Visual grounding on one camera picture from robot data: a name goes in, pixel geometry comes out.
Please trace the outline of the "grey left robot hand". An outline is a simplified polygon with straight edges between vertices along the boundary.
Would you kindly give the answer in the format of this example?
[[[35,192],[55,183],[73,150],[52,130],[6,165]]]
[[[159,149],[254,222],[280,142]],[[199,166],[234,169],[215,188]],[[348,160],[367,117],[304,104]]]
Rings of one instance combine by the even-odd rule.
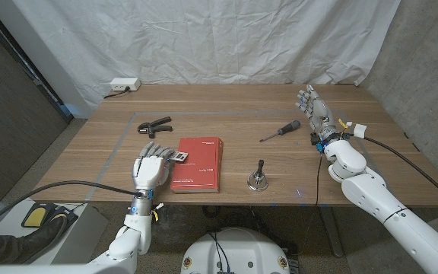
[[[136,190],[152,190],[163,185],[170,175],[175,151],[170,147],[149,142],[143,147],[132,167],[132,179]]]

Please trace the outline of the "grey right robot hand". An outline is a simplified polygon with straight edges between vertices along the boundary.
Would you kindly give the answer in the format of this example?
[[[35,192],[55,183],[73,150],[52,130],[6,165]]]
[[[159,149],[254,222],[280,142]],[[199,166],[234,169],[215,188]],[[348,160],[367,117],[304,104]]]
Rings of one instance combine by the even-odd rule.
[[[295,103],[296,107],[306,114],[310,127],[320,137],[322,144],[326,145],[339,137],[332,111],[311,84],[306,86],[305,91],[300,90],[297,97],[300,101]]]

